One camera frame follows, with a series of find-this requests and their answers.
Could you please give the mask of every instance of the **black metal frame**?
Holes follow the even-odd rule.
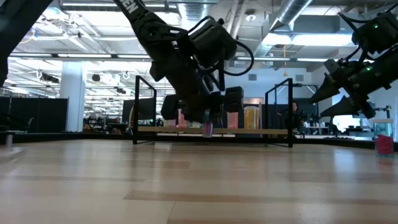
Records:
[[[5,144],[3,138],[4,133],[0,132],[0,145]],[[14,136],[14,143],[28,143],[28,142],[46,142],[46,141],[65,141],[65,140],[79,140],[79,139],[109,139],[109,140],[131,140],[130,136],[117,134],[96,134],[96,133],[27,133],[16,134]],[[262,138],[209,138],[203,140],[203,137],[189,137],[189,136],[158,136],[157,141],[178,141],[178,142],[229,142],[229,143],[264,143]],[[279,139],[270,139],[269,143],[280,143]],[[374,150],[374,141],[358,141],[350,139],[294,139],[294,144],[324,144],[331,146],[342,147],[356,147],[361,149]],[[398,142],[394,142],[394,150],[398,152]]]
[[[297,86],[297,87],[303,87],[303,86],[314,86],[315,87],[315,92],[317,92],[318,91],[318,85],[304,85],[304,84],[300,84],[300,86]],[[280,87],[280,85],[275,85],[275,105],[277,105],[278,104],[278,99],[277,99],[277,92],[276,92],[276,89],[277,89],[277,87]],[[318,105],[318,103],[315,103],[316,104],[316,108],[317,108],[317,116],[319,116],[319,105]]]
[[[264,112],[264,119],[265,119],[265,125],[264,128],[267,129],[268,128],[268,94],[272,91],[275,91],[275,103],[276,101],[276,89],[280,86],[283,85],[287,85],[288,86],[288,104],[289,104],[289,110],[287,113],[287,117],[288,117],[288,121],[287,121],[287,144],[288,147],[293,147],[293,79],[292,78],[287,78],[285,81],[281,82],[280,84],[276,84],[275,87],[273,87],[272,89],[268,90],[265,94],[265,112]],[[267,141],[269,141],[268,139],[268,134],[264,135],[264,139]]]
[[[157,90],[149,83],[147,82],[147,80],[145,80],[144,78],[142,78],[140,75],[136,76],[136,82],[135,82],[135,92],[134,92],[134,119],[132,122],[132,143],[133,144],[137,144],[137,140],[138,140],[138,115],[139,115],[139,87],[140,87],[140,82],[144,82],[149,89],[154,91],[154,123],[153,126],[156,126],[156,96],[157,96]]]

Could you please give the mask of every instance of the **ceiling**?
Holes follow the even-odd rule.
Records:
[[[63,0],[65,3],[83,2],[77,0]],[[112,0],[84,1],[93,3],[112,3]],[[252,51],[261,44],[264,38],[262,26],[266,16],[277,12],[280,7],[280,0],[257,0],[248,1],[246,9],[253,9],[256,18],[253,21],[243,19],[240,26],[236,26],[239,15],[230,18],[233,0],[174,0],[169,1],[171,11],[180,10],[180,15],[172,12],[164,12],[164,1],[144,1],[147,5],[152,5],[156,13],[168,24],[189,29],[200,20],[205,14],[213,16],[215,19],[223,18],[227,26],[232,19],[235,27],[238,27],[238,37]],[[195,2],[195,3],[176,3],[176,2]],[[336,15],[346,7],[352,7],[351,12],[371,11],[379,7],[388,6],[395,1],[327,1],[314,0],[307,7],[302,15]],[[55,1],[50,8],[35,23],[30,32],[15,49],[15,52],[42,52],[57,54],[146,54],[142,46],[135,38],[129,21],[121,12],[112,8],[100,9],[100,7],[80,7],[63,6],[60,11],[59,2]],[[350,52],[355,47],[320,47],[308,45],[289,44],[285,47],[273,46],[269,51],[270,56],[274,57],[300,57],[300,58],[319,58],[319,57],[341,57],[342,52]],[[158,92],[159,101],[163,96],[173,94],[174,91],[168,81],[163,79],[155,82],[149,75],[150,62],[112,62],[112,61],[87,61],[85,66],[88,72],[86,91],[87,101],[86,110],[94,111],[98,100],[107,102],[112,99],[112,103],[106,103],[107,113],[117,114],[121,110],[122,103],[114,99],[133,98],[133,91],[129,88],[134,86],[135,75],[142,75],[144,78],[160,91]],[[319,63],[297,63],[297,62],[274,62],[268,68],[275,70],[284,68],[306,68],[307,71],[321,66]],[[48,73],[61,79],[62,61],[60,60],[21,60],[9,59],[8,85],[26,85],[19,90],[3,90],[3,94],[8,94],[9,90],[14,93],[19,91],[23,95],[45,95],[57,97],[59,85],[43,82],[38,78],[38,71]],[[94,74],[103,77],[100,82],[94,82],[91,76]],[[112,86],[120,86],[127,90],[126,94],[116,92]],[[149,90],[142,90],[141,96],[150,96]]]

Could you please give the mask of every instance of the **yellow container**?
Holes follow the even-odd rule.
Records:
[[[259,108],[256,106],[247,106],[244,108],[244,128],[257,129],[259,119]]]

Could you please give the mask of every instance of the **glass jar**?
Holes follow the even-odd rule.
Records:
[[[394,156],[393,119],[372,119],[374,149],[378,156]]]

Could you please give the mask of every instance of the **desk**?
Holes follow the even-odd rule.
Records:
[[[327,130],[327,134],[329,134],[329,127],[305,127],[305,134],[307,134],[307,130],[312,130],[312,129],[315,129],[315,132],[314,133],[312,133],[312,134],[322,134],[321,133],[321,130],[322,129],[325,129],[325,130]]]

